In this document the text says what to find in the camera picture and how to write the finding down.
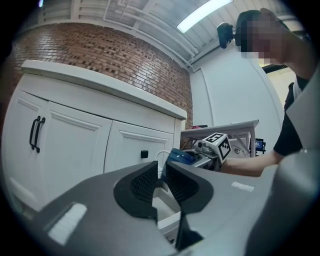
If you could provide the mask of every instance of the person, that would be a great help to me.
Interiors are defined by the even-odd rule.
[[[265,8],[245,11],[239,15],[235,43],[241,52],[258,53],[259,58],[267,59],[274,65],[286,65],[296,75],[295,82],[289,85],[282,129],[273,150],[253,158],[228,158],[221,167],[224,173],[260,176],[265,167],[279,164],[285,156],[302,148],[286,110],[311,79],[318,57],[310,41],[290,32],[273,12]]]

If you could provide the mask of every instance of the white label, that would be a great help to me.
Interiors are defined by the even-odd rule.
[[[240,190],[245,190],[245,191],[248,191],[248,192],[252,192],[254,190],[254,186],[250,186],[250,185],[246,185],[246,184],[242,184],[242,183],[239,183],[239,182],[234,182],[231,184],[232,187],[234,188],[238,188]]]
[[[86,211],[86,206],[81,203],[75,203],[50,229],[48,232],[49,237],[64,246]]]

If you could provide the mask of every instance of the small screen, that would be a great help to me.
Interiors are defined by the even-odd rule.
[[[264,143],[263,143],[263,141],[256,140],[256,141],[255,141],[255,148],[262,150],[262,149],[264,148]]]

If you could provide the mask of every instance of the blue object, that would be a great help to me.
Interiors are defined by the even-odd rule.
[[[196,161],[196,159],[188,154],[187,152],[184,152],[182,150],[173,148],[170,152],[170,154],[168,155],[164,165],[163,165],[163,169],[161,172],[161,180],[163,180],[164,182],[166,182],[166,165],[167,162],[179,162],[179,163],[183,163],[186,165],[191,165],[194,161]]]
[[[260,141],[260,140],[256,140],[255,141],[255,148],[259,149],[259,150],[262,150],[264,148],[264,142]]]

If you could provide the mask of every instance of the fluorescent light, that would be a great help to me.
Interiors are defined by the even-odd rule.
[[[204,17],[208,16],[215,10],[219,9],[226,4],[233,2],[234,0],[210,0],[204,5],[200,6],[188,17],[186,17],[181,23],[176,27],[182,33],[185,33],[190,29],[194,24],[201,21]]]

